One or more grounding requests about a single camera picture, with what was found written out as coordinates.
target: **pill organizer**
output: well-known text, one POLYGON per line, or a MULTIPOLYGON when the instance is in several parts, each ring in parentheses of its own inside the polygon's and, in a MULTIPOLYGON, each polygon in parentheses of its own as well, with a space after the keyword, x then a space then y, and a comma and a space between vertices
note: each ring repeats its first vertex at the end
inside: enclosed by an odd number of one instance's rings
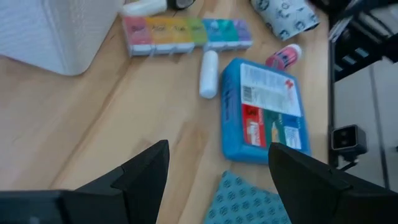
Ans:
POLYGON ((234 59, 221 79, 222 148, 233 161, 268 164, 280 142, 311 155, 295 77, 245 59, 234 59))
POLYGON ((123 17, 130 56, 248 49, 253 45, 241 19, 184 17, 123 17))

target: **white woven bin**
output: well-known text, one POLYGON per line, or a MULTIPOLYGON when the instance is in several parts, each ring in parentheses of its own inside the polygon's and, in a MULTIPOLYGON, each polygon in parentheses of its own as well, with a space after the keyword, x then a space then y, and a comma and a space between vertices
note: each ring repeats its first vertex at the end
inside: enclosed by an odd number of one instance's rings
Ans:
POLYGON ((62 75, 83 73, 124 0, 0 0, 0 55, 62 75))

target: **patterned fabric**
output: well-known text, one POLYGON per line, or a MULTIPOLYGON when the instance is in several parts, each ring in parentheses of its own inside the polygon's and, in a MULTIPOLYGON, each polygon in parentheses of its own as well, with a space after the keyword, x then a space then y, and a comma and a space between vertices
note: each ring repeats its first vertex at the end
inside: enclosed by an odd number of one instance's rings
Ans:
POLYGON ((279 195, 259 189, 225 171, 205 224, 247 223, 291 224, 279 195))
POLYGON ((266 26, 281 40, 313 29, 319 19, 304 0, 251 0, 266 26))

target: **white tube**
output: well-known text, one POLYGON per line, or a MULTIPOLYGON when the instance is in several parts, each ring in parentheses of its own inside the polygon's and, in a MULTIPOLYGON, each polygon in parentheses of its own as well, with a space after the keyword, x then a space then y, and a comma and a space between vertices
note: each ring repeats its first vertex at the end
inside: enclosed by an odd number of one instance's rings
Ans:
POLYGON ((218 89, 218 54, 209 50, 203 54, 200 70, 199 94, 201 97, 212 99, 218 89))
POLYGON ((121 10, 121 14, 124 16, 153 16, 165 12, 166 9, 166 0, 140 0, 125 4, 121 10))

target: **teal patterned fabric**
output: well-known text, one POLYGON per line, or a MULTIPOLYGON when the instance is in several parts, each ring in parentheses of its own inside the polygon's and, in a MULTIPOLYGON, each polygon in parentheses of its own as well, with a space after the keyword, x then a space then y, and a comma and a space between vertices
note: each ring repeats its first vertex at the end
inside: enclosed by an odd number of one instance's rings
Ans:
POLYGON ((205 224, 291 224, 279 195, 225 171, 205 224))

